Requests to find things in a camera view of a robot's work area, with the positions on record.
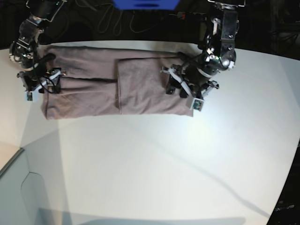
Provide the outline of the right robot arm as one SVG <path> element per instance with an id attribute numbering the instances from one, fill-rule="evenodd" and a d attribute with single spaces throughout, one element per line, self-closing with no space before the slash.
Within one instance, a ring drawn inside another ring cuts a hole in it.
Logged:
<path id="1" fill-rule="evenodd" d="M 48 53 L 40 57 L 38 47 L 41 35 L 66 3 L 66 0 L 26 1 L 26 8 L 30 10 L 30 15 L 21 23 L 18 39 L 10 45 L 9 58 L 21 66 L 22 70 L 17 77 L 22 80 L 23 87 L 30 96 L 34 91 L 59 93 L 55 80 L 61 76 L 61 70 L 49 71 L 46 68 L 47 62 L 55 59 L 55 55 Z"/>

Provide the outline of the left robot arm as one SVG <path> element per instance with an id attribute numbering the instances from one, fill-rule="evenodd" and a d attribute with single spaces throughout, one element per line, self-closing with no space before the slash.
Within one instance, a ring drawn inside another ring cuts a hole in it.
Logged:
<path id="1" fill-rule="evenodd" d="M 206 14 L 206 32 L 198 45 L 201 53 L 188 56 L 178 52 L 181 65 L 163 68 L 169 74 L 166 94 L 172 95 L 180 90 L 180 97 L 203 98 L 212 89 L 219 89 L 219 84 L 212 78 L 217 73 L 235 66 L 235 37 L 239 31 L 238 7 L 244 7 L 244 0 L 212 0 L 214 5 Z"/>

